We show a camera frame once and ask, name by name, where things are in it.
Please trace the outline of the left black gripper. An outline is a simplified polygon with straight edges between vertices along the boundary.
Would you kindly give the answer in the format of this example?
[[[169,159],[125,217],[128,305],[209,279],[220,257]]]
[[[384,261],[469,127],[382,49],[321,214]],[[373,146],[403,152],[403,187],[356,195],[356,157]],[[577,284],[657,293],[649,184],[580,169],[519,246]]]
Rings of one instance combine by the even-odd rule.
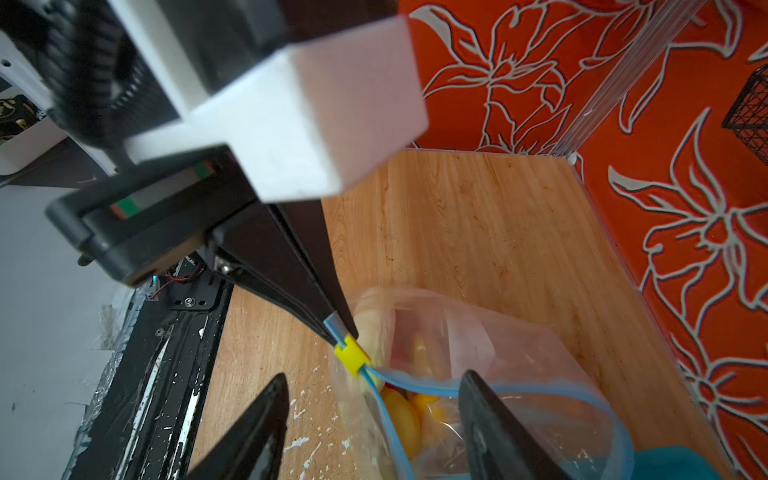
[[[138,164],[54,200],[45,214],[77,251],[125,285],[139,285],[203,246],[214,227],[209,257],[216,273],[329,344],[335,339],[324,320],[335,312],[357,339],[321,201],[255,198],[229,149],[214,147]]]

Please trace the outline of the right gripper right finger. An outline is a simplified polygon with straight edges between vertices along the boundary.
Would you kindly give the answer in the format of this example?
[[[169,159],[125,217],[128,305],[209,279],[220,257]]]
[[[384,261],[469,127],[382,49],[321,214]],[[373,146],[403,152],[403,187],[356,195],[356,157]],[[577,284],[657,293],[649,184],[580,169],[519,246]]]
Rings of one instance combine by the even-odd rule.
[[[458,405],[473,479],[568,477],[473,370],[461,378]]]

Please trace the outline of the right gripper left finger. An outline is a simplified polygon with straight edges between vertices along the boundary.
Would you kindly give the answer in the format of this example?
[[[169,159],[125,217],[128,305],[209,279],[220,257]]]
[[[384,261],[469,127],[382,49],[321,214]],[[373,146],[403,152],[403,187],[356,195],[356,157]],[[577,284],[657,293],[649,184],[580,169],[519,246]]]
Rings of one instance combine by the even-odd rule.
[[[266,385],[187,479],[276,479],[289,412],[286,375]]]

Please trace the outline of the clear zip top bag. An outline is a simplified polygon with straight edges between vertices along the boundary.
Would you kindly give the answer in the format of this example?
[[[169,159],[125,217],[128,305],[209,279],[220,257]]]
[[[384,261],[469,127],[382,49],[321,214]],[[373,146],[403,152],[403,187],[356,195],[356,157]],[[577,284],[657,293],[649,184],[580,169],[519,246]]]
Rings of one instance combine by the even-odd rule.
[[[629,434],[550,329],[423,289],[325,321],[363,479],[628,479]]]

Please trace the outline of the red yellow mango toy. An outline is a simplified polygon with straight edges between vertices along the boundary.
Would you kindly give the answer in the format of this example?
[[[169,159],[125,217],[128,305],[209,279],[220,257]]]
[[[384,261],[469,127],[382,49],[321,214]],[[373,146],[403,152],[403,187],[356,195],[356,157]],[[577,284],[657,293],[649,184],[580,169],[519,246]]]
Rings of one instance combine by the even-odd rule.
[[[410,340],[406,358],[412,362],[410,378],[403,385],[386,382],[379,393],[406,458],[414,460],[448,438],[458,413],[449,397],[426,392],[426,381],[435,366],[423,334]]]

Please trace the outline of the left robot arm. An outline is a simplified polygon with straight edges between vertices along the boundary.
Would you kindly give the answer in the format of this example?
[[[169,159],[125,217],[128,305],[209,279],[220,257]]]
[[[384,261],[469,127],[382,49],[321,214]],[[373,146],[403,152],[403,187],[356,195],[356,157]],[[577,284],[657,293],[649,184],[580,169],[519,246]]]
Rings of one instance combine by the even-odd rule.
[[[55,120],[89,145],[172,118],[148,65],[104,1],[1,5],[1,29],[38,56]],[[261,202],[223,146],[124,165],[50,204],[49,220],[114,280],[135,287],[191,253],[207,269],[281,307],[331,345],[358,334],[317,200]]]

